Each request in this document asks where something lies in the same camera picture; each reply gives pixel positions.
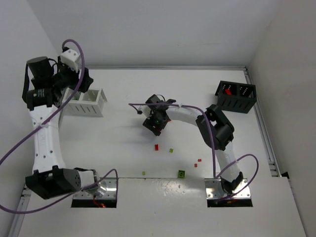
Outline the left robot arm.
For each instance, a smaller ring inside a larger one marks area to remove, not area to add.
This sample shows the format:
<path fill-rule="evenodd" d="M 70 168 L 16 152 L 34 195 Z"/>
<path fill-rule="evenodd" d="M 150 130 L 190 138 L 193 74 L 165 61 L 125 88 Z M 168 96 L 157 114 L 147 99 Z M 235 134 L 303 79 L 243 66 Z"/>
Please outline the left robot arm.
<path fill-rule="evenodd" d="M 62 92 L 74 89 L 79 73 L 55 61 L 57 70 L 45 56 L 27 61 L 22 99 L 29 110 L 35 132 L 33 173 L 25 178 L 26 186 L 43 199 L 84 191 L 95 194 L 99 188 L 94 169 L 66 167 L 59 139 Z"/>

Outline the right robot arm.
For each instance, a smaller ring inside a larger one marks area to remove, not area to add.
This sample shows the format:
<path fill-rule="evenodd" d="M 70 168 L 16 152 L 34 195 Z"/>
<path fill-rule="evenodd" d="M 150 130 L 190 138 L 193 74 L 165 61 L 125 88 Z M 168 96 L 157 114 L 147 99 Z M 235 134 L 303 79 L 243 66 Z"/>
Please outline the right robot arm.
<path fill-rule="evenodd" d="M 212 104 L 203 111 L 195 106 L 175 105 L 175 102 L 152 95 L 144 106 L 139 107 L 138 113 L 146 117 L 143 126 L 155 136 L 160 136 L 171 120 L 196 126 L 206 145 L 212 149 L 212 156 L 218 160 L 220 173 L 216 178 L 221 180 L 222 189 L 231 195 L 243 180 L 233 152 L 233 125 L 217 105 Z"/>

